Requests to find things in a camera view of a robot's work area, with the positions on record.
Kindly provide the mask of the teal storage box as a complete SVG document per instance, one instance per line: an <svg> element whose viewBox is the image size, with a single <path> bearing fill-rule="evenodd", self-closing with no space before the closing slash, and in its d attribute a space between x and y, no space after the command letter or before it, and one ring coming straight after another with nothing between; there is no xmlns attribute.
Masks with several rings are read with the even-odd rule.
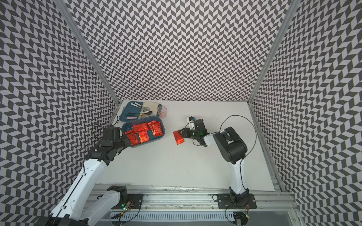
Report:
<svg viewBox="0 0 362 226"><path fill-rule="evenodd" d="M121 129L131 142L131 147L138 147L161 139L166 131L158 116L144 117L126 122Z"/></svg>

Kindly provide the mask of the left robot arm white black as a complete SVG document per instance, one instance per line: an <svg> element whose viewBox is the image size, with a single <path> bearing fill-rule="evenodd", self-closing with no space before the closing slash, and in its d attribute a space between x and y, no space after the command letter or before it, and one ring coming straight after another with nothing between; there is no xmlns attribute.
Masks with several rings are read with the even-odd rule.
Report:
<svg viewBox="0 0 362 226"><path fill-rule="evenodd" d="M77 178L49 216L39 217L37 226L94 226L113 207L129 201L125 186L111 186L90 207L86 201L109 164L131 146L120 127L107 126L102 138L91 147Z"/></svg>

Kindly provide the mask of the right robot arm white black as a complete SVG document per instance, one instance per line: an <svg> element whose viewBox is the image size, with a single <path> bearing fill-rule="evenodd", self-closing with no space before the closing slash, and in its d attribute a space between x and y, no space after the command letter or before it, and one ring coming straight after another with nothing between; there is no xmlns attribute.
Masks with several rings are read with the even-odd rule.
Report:
<svg viewBox="0 0 362 226"><path fill-rule="evenodd" d="M175 131L173 135L177 144L183 143L185 139L192 139L202 147L217 146L221 156L229 164L231 175L229 199L232 206L244 207L248 205L251 193L244 179L244 159L247 157L248 148L232 127L209 133L202 119L197 120L190 117L186 126Z"/></svg>

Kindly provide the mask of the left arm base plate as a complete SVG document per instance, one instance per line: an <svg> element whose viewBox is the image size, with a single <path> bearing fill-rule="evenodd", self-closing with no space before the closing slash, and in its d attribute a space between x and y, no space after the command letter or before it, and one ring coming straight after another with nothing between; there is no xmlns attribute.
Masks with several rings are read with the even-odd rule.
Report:
<svg viewBox="0 0 362 226"><path fill-rule="evenodd" d="M128 194L127 199L120 198L119 203L112 208L112 210L123 209L128 202L132 203L133 210L139 210L142 207L144 194Z"/></svg>

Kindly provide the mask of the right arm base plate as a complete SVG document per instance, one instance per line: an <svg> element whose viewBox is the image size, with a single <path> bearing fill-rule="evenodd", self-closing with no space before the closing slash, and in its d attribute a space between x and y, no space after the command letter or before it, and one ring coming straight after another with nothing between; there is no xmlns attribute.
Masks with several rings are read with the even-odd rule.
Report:
<svg viewBox="0 0 362 226"><path fill-rule="evenodd" d="M249 207L250 210L257 209L255 197L253 194L246 194L242 196L233 197L231 194L217 194L218 208L225 210L228 208L245 209Z"/></svg>

